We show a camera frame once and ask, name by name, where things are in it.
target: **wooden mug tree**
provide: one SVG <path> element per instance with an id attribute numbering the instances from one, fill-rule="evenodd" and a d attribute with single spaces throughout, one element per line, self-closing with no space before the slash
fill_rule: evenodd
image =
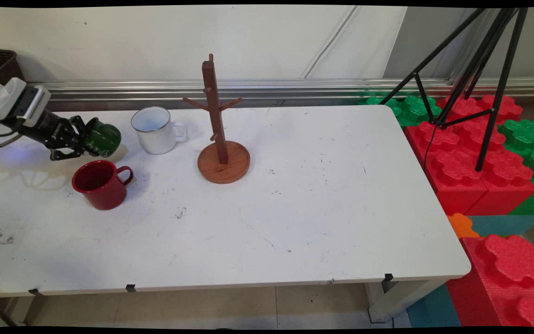
<path id="1" fill-rule="evenodd" d="M 183 101 L 210 113 L 211 127 L 214 131 L 210 140 L 215 142 L 201 151 L 197 159 L 197 167 L 199 167 L 201 174 L 213 183 L 232 183 L 239 180 L 248 171 L 250 154 L 241 144 L 225 139 L 222 112 L 242 101 L 242 98 L 239 97 L 224 105 L 220 104 L 214 55 L 211 53 L 210 60 L 203 62 L 201 72 L 203 73 L 205 85 L 203 92 L 207 99 L 207 106 L 186 97 L 183 98 Z"/>

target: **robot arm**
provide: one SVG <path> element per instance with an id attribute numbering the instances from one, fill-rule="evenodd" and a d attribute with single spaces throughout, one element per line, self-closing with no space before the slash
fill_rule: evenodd
<path id="1" fill-rule="evenodd" d="M 89 140 L 98 118 L 93 118 L 84 124 L 79 116 L 70 119 L 59 117 L 45 110 L 50 98 L 51 93 L 42 85 L 27 87 L 19 78 L 12 78 L 5 86 L 0 85 L 0 123 L 11 129 L 9 133 L 1 134 L 0 137 L 19 134 L 0 144 L 0 148 L 25 135 L 51 150 L 53 161 L 76 158 L 84 152 L 98 156 L 100 152 L 96 149 L 96 145 L 92 144 L 92 140 Z M 121 133 L 115 127 L 113 130 L 120 142 Z M 70 148 L 73 152 L 66 154 L 61 152 L 60 148 Z"/>

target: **white enamel mug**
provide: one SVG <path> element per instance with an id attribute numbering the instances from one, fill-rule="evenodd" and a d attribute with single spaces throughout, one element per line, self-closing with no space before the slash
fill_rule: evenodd
<path id="1" fill-rule="evenodd" d="M 131 118 L 131 126 L 137 131 L 140 145 L 149 154 L 165 154 L 176 142 L 187 139 L 184 123 L 170 122 L 170 112 L 162 107 L 143 108 Z"/>

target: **round wooden base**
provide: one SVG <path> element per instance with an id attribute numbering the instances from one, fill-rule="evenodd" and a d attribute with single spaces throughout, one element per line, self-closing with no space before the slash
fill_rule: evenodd
<path id="1" fill-rule="evenodd" d="M 227 184 L 239 180 L 250 166 L 250 153 L 235 141 L 226 141 L 228 164 L 222 165 L 218 160 L 216 144 L 204 148 L 197 159 L 201 174 L 213 183 Z"/>

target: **mug rim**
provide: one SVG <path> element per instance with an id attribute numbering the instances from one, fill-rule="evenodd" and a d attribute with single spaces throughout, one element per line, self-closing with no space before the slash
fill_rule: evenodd
<path id="1" fill-rule="evenodd" d="M 95 165 L 96 163 L 104 163 L 105 165 L 111 165 L 113 167 L 113 175 L 112 177 L 110 177 L 110 179 L 108 179 L 108 181 L 106 181 L 105 184 L 102 184 L 102 186 L 99 186 L 98 188 L 96 189 L 93 189 L 93 190 L 81 190 L 80 188 L 78 188 L 76 186 L 76 177 L 77 175 L 83 170 L 83 169 L 86 169 L 87 167 L 91 166 L 91 165 Z M 83 165 L 82 167 L 80 167 L 75 173 L 74 173 L 74 177 L 72 178 L 71 180 L 71 185 L 73 186 L 74 190 L 76 190 L 76 192 L 79 192 L 79 193 L 82 193 L 82 194 L 90 194 L 90 193 L 97 193 L 97 192 L 101 192 L 102 189 L 104 189 L 105 186 L 107 186 L 112 180 L 113 178 L 116 178 L 117 177 L 117 166 L 112 162 L 112 161 L 108 161 L 108 160 L 95 160 L 95 161 L 90 161 L 89 163 L 86 163 L 85 165 Z"/>
<path id="2" fill-rule="evenodd" d="M 133 125 L 133 119 L 135 118 L 135 116 L 137 116 L 137 114 L 139 114 L 139 113 L 142 112 L 143 110 L 151 109 L 151 108 L 160 108 L 160 109 L 162 109 L 162 110 L 165 110 L 165 111 L 168 113 L 168 120 L 166 121 L 166 123 L 165 123 L 164 125 L 162 125 L 161 127 L 157 128 L 157 129 L 147 130 L 147 131 L 137 129 L 137 128 Z M 168 109 L 166 109 L 166 108 L 162 108 L 161 106 L 148 106 L 148 107 L 145 107 L 145 108 L 142 108 L 142 109 L 138 110 L 135 114 L 133 114 L 133 116 L 131 116 L 131 127 L 132 127 L 133 129 L 135 129 L 135 131 L 142 132 L 142 133 L 154 132 L 154 131 L 158 131 L 159 129 L 163 129 L 166 125 L 168 125 L 168 123 L 170 123 L 170 118 L 171 118 L 171 117 L 170 117 L 170 111 L 168 111 Z"/>

